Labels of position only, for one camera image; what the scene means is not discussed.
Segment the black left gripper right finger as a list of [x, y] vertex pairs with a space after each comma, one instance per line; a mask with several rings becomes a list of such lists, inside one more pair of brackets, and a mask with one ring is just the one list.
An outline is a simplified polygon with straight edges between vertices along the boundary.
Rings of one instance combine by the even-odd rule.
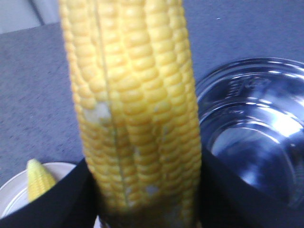
[[201, 152], [198, 218], [204, 228], [302, 228], [303, 209], [292, 209], [248, 185], [207, 149]]

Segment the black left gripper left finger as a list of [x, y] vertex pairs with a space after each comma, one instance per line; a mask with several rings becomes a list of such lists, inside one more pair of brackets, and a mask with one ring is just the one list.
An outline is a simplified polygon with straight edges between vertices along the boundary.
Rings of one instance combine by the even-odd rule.
[[0, 220], [2, 228], [92, 228], [97, 217], [95, 185], [82, 160], [53, 188]]

